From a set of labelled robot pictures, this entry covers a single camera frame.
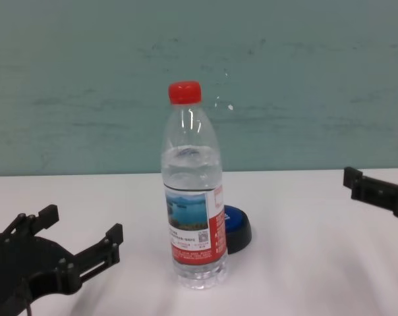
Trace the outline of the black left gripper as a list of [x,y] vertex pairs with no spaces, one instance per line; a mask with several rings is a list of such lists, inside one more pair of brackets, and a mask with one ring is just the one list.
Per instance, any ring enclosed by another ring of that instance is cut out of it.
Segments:
[[72,295],[80,279],[90,280],[120,262],[122,224],[113,225],[97,244],[74,255],[55,242],[33,237],[59,221],[58,207],[38,215],[20,213],[0,233],[0,315],[31,314],[34,301],[52,294]]

